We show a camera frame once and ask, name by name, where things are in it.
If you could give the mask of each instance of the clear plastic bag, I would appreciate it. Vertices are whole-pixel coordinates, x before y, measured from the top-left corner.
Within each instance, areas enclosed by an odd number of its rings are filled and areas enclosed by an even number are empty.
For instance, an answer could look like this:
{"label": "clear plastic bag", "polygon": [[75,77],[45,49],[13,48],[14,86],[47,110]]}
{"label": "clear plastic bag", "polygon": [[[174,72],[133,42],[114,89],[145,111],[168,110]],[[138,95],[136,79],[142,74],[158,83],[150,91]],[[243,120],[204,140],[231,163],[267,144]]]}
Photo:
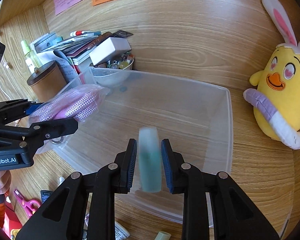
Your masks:
{"label": "clear plastic bag", "polygon": [[[29,125],[35,122],[73,117],[78,122],[84,120],[104,101],[110,89],[95,85],[80,85],[60,95],[56,95],[48,102],[42,104],[29,116]],[[45,141],[44,146],[36,152],[42,153],[54,147],[65,146],[69,136]]]}

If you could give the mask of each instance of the wooden table surface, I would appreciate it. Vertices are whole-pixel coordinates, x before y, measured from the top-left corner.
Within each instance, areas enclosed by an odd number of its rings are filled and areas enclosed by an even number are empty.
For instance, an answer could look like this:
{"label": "wooden table surface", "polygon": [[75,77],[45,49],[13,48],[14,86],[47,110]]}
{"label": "wooden table surface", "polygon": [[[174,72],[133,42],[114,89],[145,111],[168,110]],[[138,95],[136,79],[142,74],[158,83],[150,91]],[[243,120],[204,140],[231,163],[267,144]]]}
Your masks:
{"label": "wooden table surface", "polygon": [[[294,0],[280,1],[299,40],[300,9]],[[0,83],[11,98],[34,99],[25,83],[28,73],[20,41],[34,40],[48,31],[66,37],[77,29],[130,31],[135,69],[229,88],[234,124],[231,176],[279,234],[291,211],[294,222],[289,230],[294,227],[300,218],[300,151],[265,136],[242,96],[250,87],[249,76],[264,69],[275,46],[283,42],[261,0],[116,0],[95,7],[91,0],[83,0],[57,16],[53,0],[46,0],[1,26],[0,41],[7,45],[5,57],[12,68],[1,67]],[[0,91],[2,100],[6,98]],[[41,189],[54,190],[58,178],[72,172],[50,151],[35,156],[33,167],[12,171],[11,188],[17,187],[26,198],[39,197]],[[115,211],[131,239],[154,239],[159,230],[180,239],[180,224],[120,201]],[[24,223],[26,217],[18,205],[16,212]]]}

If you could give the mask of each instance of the silver rivet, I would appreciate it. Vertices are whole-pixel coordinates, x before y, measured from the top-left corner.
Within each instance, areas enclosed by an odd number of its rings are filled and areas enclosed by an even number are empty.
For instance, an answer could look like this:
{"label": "silver rivet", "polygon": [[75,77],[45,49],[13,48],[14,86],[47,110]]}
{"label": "silver rivet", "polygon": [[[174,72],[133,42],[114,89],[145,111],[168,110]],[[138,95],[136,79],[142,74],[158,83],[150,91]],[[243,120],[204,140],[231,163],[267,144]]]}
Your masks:
{"label": "silver rivet", "polygon": [[222,178],[222,179],[226,179],[228,178],[228,173],[222,171],[222,172],[219,172],[219,177]]}
{"label": "silver rivet", "polygon": [[110,163],[108,165],[108,168],[111,169],[111,170],[115,170],[117,167],[118,167],[118,165],[116,163]]}
{"label": "silver rivet", "polygon": [[78,179],[80,177],[80,172],[75,171],[71,174],[71,179]]}
{"label": "silver rivet", "polygon": [[22,142],[19,143],[19,146],[20,146],[20,148],[24,148],[24,147],[27,146],[27,142],[22,141]]}
{"label": "silver rivet", "polygon": [[182,163],[181,168],[184,170],[189,170],[191,168],[191,165],[189,163]]}

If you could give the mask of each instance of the yellow chick plush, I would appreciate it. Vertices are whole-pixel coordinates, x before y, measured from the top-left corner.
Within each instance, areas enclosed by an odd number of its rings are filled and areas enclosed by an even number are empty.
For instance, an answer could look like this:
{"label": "yellow chick plush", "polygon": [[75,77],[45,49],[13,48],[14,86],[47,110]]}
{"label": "yellow chick plush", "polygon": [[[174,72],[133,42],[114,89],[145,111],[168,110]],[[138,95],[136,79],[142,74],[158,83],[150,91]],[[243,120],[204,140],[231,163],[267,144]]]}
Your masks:
{"label": "yellow chick plush", "polygon": [[300,42],[297,44],[288,15],[278,0],[262,3],[282,34],[266,68],[250,77],[257,89],[243,93],[254,106],[261,130],[292,149],[300,149]]}

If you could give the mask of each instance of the orange beak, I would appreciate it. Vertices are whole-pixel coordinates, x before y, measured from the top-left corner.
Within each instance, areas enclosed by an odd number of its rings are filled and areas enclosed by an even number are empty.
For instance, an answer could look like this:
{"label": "orange beak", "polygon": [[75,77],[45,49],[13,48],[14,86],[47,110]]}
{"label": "orange beak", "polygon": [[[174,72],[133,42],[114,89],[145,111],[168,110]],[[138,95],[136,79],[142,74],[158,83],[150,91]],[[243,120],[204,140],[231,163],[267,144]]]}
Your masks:
{"label": "orange beak", "polygon": [[284,90],[284,88],[286,87],[286,84],[280,79],[280,74],[278,72],[272,75],[268,74],[266,82],[269,87],[277,91]]}

